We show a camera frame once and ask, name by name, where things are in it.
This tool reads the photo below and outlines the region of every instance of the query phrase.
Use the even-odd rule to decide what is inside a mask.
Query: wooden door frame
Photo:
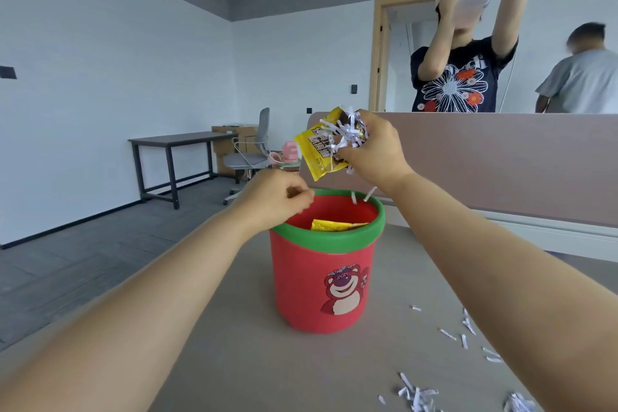
[[[371,75],[369,80],[369,111],[377,111],[379,104],[379,76],[388,77],[388,71],[378,72],[382,65],[382,53],[388,52],[388,47],[382,46],[384,37],[381,31],[389,25],[387,9],[399,5],[431,2],[433,0],[376,0],[373,9],[373,39],[371,41]]]

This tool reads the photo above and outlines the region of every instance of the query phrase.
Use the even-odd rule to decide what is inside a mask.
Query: red trash bin
[[[375,242],[382,234],[382,203],[357,192],[317,190],[304,212],[270,231],[277,309],[298,330],[332,333],[365,310]],[[314,219],[367,223],[348,231],[311,231]]]

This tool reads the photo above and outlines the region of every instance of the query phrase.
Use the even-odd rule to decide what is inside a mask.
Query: lotso bear sticker
[[[344,266],[328,274],[324,285],[329,300],[322,306],[322,313],[346,314],[359,306],[368,274],[369,268],[366,267],[361,272],[358,264]]]

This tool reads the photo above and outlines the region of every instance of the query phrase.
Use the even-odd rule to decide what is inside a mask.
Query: black metal desk
[[[180,209],[181,205],[178,201],[178,189],[176,184],[183,181],[192,180],[193,178],[199,178],[200,176],[206,176],[207,180],[211,180],[216,177],[216,174],[212,172],[212,148],[211,143],[215,140],[232,139],[238,137],[238,134],[221,134],[220,132],[194,132],[190,134],[176,134],[173,136],[158,136],[158,137],[144,137],[142,139],[129,139],[133,147],[133,159],[135,160],[135,172],[137,173],[137,186],[140,188],[140,198],[143,201],[149,199],[159,199],[160,201],[171,202],[174,204],[175,209]],[[208,171],[198,174],[193,174],[182,178],[176,179],[174,173],[174,159],[172,158],[172,148],[180,147],[182,145],[193,144],[206,144],[206,150],[208,152]],[[167,171],[169,172],[169,182],[153,186],[151,188],[144,188],[144,175],[142,173],[142,161],[140,159],[139,146],[145,147],[159,147],[165,149],[165,155],[167,158]],[[170,186],[172,188],[172,197],[160,196],[158,194],[150,194],[150,191]]]

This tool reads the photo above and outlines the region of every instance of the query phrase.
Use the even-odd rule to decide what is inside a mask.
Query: green bin rim
[[[364,199],[367,194],[356,192],[356,198]],[[350,196],[351,191],[344,190],[315,190],[316,196]],[[375,197],[370,197],[368,203],[378,210],[378,216],[364,227],[359,229],[349,229],[348,231],[312,231],[310,229],[299,229],[288,223],[282,223],[272,229],[274,233],[282,236],[289,242],[312,251],[324,252],[327,254],[346,254],[348,252],[359,251],[367,246],[374,244],[384,231],[386,214],[384,206]]]

